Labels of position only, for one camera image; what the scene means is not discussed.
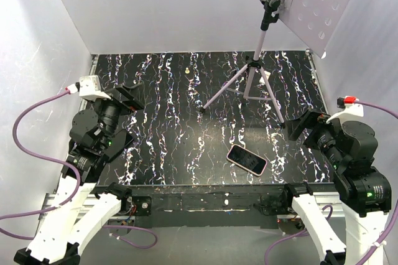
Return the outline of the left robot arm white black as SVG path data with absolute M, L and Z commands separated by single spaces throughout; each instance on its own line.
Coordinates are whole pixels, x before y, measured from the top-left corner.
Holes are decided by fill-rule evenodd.
M 144 84 L 120 84 L 106 91 L 87 83 L 76 83 L 73 88 L 93 103 L 93 109 L 78 112 L 72 120 L 66 164 L 51 211 L 28 247 L 16 252 L 18 264 L 78 264 L 106 222 L 132 209 L 131 190 L 113 182 L 97 195 L 94 207 L 78 218 L 105 165 L 134 142 L 134 136 L 118 129 L 118 123 L 120 116 L 144 109 Z

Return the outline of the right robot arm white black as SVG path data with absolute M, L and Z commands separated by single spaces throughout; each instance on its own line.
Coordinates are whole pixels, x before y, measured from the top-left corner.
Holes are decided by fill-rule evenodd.
M 383 244 L 394 220 L 389 212 L 392 190 L 374 166 L 378 142 L 374 130 L 362 123 L 363 107 L 351 104 L 330 116 L 308 109 L 285 122 L 290 140 L 304 129 L 310 134 L 304 146 L 319 150 L 333 169 L 346 223 L 346 242 L 335 234 L 317 205 L 309 184 L 286 184 L 281 205 L 296 213 L 316 246 L 321 264 L 382 264 Z

